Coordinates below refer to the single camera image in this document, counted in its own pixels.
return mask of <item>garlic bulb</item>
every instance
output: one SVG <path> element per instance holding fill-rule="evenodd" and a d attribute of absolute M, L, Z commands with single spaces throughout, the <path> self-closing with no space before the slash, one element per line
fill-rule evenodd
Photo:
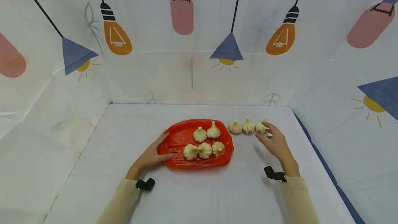
<path fill-rule="evenodd" d="M 230 133 L 239 134 L 242 132 L 242 125 L 239 124 L 237 120 L 234 120 L 233 122 L 230 122 L 230 124 L 228 124 L 228 130 L 230 131 Z"/>
<path fill-rule="evenodd" d="M 201 143 L 198 146 L 198 154 L 201 159 L 209 159 L 212 154 L 211 145 L 208 143 Z"/>
<path fill-rule="evenodd" d="M 242 132 L 244 134 L 250 134 L 254 132 L 256 126 L 250 121 L 249 117 L 246 117 L 245 122 L 242 124 Z"/>
<path fill-rule="evenodd" d="M 184 157 L 188 161 L 195 160 L 197 158 L 198 148 L 193 144 L 187 144 L 184 147 Z"/>
<path fill-rule="evenodd" d="M 267 122 L 268 121 L 268 118 L 264 118 L 264 120 L 263 120 L 263 122 Z M 265 127 L 263 124 L 262 124 L 262 122 L 259 122 L 257 125 L 256 125 L 256 132 L 258 132 L 258 133 L 260 133 L 260 134 L 265 134 L 265 133 L 267 133 L 267 127 Z"/>
<path fill-rule="evenodd" d="M 216 124 L 214 121 L 211 122 L 211 127 L 207 129 L 207 137 L 208 138 L 218 138 L 221 135 L 220 130 L 216 127 Z"/>
<path fill-rule="evenodd" d="M 211 146 L 211 149 L 213 151 L 213 155 L 217 157 L 224 153 L 225 145 L 221 142 L 214 142 L 214 144 Z"/>
<path fill-rule="evenodd" d="M 203 143 L 207 140 L 206 131 L 199 127 L 196 131 L 193 132 L 193 138 L 198 143 Z"/>

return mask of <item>beige sleeve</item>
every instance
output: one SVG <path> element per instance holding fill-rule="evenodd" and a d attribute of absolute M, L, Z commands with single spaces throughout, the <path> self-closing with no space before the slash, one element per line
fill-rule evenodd
<path fill-rule="evenodd" d="M 131 210 L 138 199 L 139 190 L 135 187 L 136 183 L 136 180 L 122 179 L 96 224 L 129 223 Z"/>
<path fill-rule="evenodd" d="M 288 176 L 285 178 L 287 182 L 281 183 L 281 191 L 291 224 L 319 224 L 304 179 Z"/>

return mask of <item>red plastic tray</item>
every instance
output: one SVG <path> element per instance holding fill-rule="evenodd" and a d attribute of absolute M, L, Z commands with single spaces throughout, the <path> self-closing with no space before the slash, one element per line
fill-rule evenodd
<path fill-rule="evenodd" d="M 211 127 L 211 122 L 214 121 L 216 127 L 220 129 L 221 135 L 216 138 L 215 141 L 222 142 L 225 145 L 225 151 L 223 155 L 218 157 L 211 156 L 207 160 L 199 158 L 194 161 L 186 161 L 184 158 L 183 150 L 184 147 L 191 143 L 199 145 L 200 143 L 195 142 L 193 138 L 193 132 L 198 128 L 202 127 L 207 130 Z M 229 163 L 231 160 L 232 153 L 234 151 L 234 145 L 232 143 L 232 137 L 228 130 L 225 128 L 222 122 L 212 119 L 191 119 L 179 122 L 172 125 L 167 129 L 170 134 L 165 141 L 158 147 L 158 154 L 169 154 L 174 153 L 174 158 L 164 161 L 168 167 L 181 168 L 181 169 L 199 169 L 204 167 L 215 167 L 223 166 Z M 213 140 L 208 138 L 206 143 L 213 144 Z"/>

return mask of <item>hand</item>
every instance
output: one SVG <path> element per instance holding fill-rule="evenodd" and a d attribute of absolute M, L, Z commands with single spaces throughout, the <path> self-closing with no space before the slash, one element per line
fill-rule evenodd
<path fill-rule="evenodd" d="M 292 153 L 286 143 L 285 135 L 273 124 L 262 122 L 269 130 L 272 136 L 265 137 L 259 133 L 256 134 L 257 139 L 270 151 L 270 153 L 280 161 L 283 171 L 287 176 L 299 177 L 299 165 L 294 160 Z"/>
<path fill-rule="evenodd" d="M 160 137 L 155 140 L 155 142 L 153 142 L 130 167 L 126 175 L 126 179 L 138 180 L 144 169 L 173 158 L 173 154 L 159 155 L 157 152 L 157 148 L 161 143 L 163 143 L 168 135 L 169 133 L 167 133 L 166 130 L 162 132 Z"/>

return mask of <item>blue fabric edge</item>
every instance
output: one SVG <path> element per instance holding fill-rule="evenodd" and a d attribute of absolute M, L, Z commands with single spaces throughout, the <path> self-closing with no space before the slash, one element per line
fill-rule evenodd
<path fill-rule="evenodd" d="M 337 185 L 336 178 L 334 177 L 332 171 L 330 170 L 329 166 L 325 162 L 325 159 L 322 157 L 322 154 L 319 152 L 318 148 L 315 146 L 314 143 L 312 143 L 310 134 L 308 133 L 306 127 L 303 125 L 303 123 L 298 118 L 298 116 L 295 113 L 293 113 L 293 114 L 294 114 L 294 116 L 296 116 L 296 119 L 297 119 L 298 123 L 300 124 L 300 126 L 303 129 L 305 135 L 307 136 L 308 140 L 310 141 L 310 143 L 312 145 L 312 148 L 314 148 L 314 150 L 315 150 L 316 154 L 318 155 L 318 158 L 321 161 L 322 165 L 325 167 L 326 172 L 328 173 L 330 179 L 332 180 L 334 186 L 336 187 L 338 193 L 340 194 L 341 199 L 343 199 L 343 202 L 345 203 L 345 205 L 346 205 L 348 211 L 350 212 L 352 218 L 354 219 L 355 223 L 356 224 L 365 224 L 365 222 L 363 221 L 361 216 L 358 214 L 357 210 L 352 205 L 351 201 L 345 195 L 344 191 L 340 188 L 340 186 Z"/>

